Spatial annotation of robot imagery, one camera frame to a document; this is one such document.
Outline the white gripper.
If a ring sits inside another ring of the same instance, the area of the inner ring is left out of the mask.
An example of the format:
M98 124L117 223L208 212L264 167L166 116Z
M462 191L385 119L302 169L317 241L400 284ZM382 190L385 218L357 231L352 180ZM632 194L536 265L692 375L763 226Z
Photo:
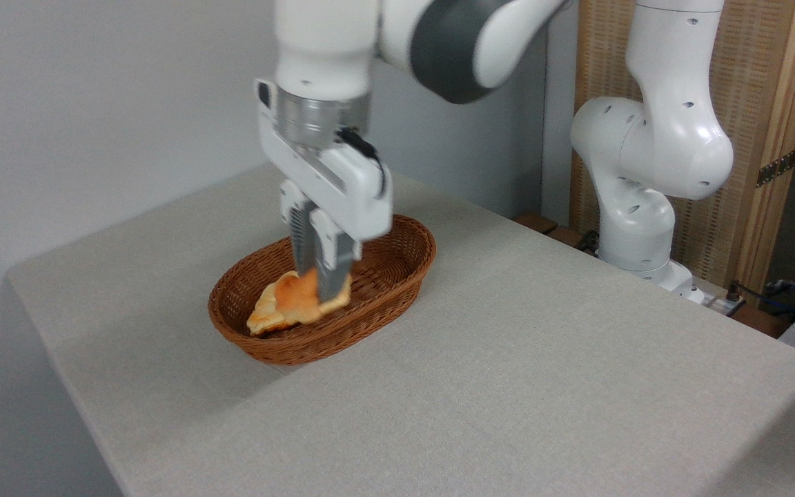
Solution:
M321 302L338 296L356 261L357 242L388 233L391 172L367 142L369 96L306 99L255 81L263 150L285 179L280 213L297 274L317 268Z

